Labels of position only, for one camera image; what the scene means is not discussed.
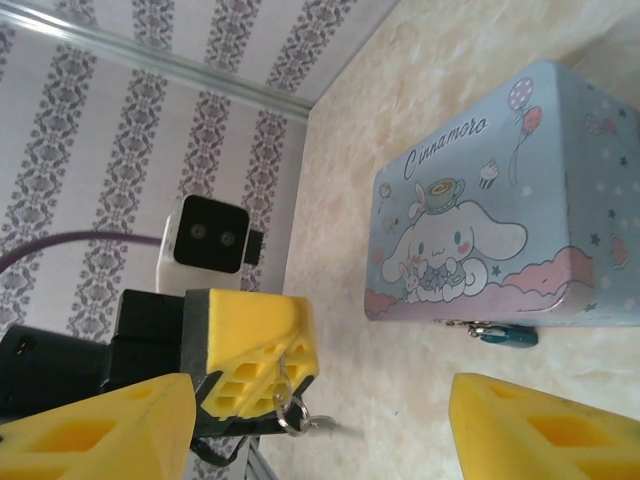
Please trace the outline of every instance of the white cartoon dog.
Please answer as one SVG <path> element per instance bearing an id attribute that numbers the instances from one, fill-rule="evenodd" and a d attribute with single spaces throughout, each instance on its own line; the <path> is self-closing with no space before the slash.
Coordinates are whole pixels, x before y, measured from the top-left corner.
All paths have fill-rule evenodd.
<path id="1" fill-rule="evenodd" d="M 409 208 L 409 218 L 420 216 L 382 264 L 385 281 L 404 278 L 408 303 L 477 295 L 487 284 L 488 272 L 482 260 L 468 258 L 474 248 L 493 260 L 507 260 L 527 243 L 522 225 L 496 222 L 473 201 L 456 205 L 464 190 L 461 180 L 440 180 L 427 194 L 419 183 L 415 188 L 418 202 Z"/>

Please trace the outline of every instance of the white camera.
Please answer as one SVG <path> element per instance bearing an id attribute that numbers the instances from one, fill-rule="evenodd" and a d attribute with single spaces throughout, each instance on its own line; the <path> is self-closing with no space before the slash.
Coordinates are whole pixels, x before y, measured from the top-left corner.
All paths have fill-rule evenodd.
<path id="1" fill-rule="evenodd" d="M 242 207 L 189 195 L 167 219 L 156 265 L 156 293 L 240 290 L 242 265 L 257 265 L 262 234 Z"/>

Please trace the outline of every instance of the teal padlock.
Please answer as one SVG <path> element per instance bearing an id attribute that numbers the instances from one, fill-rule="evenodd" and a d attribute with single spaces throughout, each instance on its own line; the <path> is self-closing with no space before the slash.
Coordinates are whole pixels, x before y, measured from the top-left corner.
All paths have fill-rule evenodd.
<path id="1" fill-rule="evenodd" d="M 472 325 L 469 335 L 483 342 L 512 348 L 531 348 L 538 344 L 535 328 L 515 325 Z"/>

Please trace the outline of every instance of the damask wallpaper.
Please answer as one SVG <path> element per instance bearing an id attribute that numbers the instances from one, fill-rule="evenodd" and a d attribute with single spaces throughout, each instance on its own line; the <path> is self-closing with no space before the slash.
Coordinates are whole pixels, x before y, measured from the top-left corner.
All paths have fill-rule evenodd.
<path id="1" fill-rule="evenodd" d="M 29 3 L 315 102 L 398 0 Z"/>
<path id="2" fill-rule="evenodd" d="M 141 39 L 170 42 L 150 23 Z M 278 113 L 0 25 L 0 254 L 78 229 L 161 236 L 174 202 L 199 193 L 250 210 L 265 243 L 243 286 L 279 292 L 304 136 Z M 153 291 L 157 255 L 80 242 L 26 258 L 0 275 L 0 336 L 24 323 L 107 342 L 122 290 Z M 229 469 L 190 458 L 185 478 L 244 478 L 246 450 Z"/>

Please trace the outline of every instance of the keyring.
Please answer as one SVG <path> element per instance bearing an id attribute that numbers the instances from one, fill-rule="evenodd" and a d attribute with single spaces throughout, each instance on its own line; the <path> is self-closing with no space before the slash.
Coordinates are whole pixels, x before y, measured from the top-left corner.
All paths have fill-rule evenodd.
<path id="1" fill-rule="evenodd" d="M 285 364 L 285 358 L 284 355 L 282 357 L 280 357 L 280 361 L 279 361 L 279 369 L 280 369 L 280 377 L 284 378 L 284 384 L 285 387 L 287 389 L 287 401 L 285 402 L 282 398 L 282 394 L 281 393 L 276 393 L 273 396 L 273 402 L 277 405 L 280 405 L 280 407 L 282 408 L 284 413 L 287 413 L 289 411 L 289 408 L 291 408 L 291 401 L 293 399 L 293 386 L 291 385 L 291 380 L 289 380 L 289 377 L 287 376 L 287 370 L 286 370 L 286 364 Z"/>
<path id="2" fill-rule="evenodd" d="M 276 415 L 278 417 L 278 425 L 280 425 L 282 429 L 292 437 L 301 437 L 309 430 L 309 409 L 298 397 L 292 396 L 291 403 L 294 403 L 295 405 L 300 407 L 300 411 L 302 412 L 302 418 L 300 419 L 300 430 L 296 430 L 291 425 L 289 425 L 289 422 L 287 422 L 287 419 L 285 418 L 284 412 L 282 410 L 282 403 L 279 400 L 276 402 Z"/>

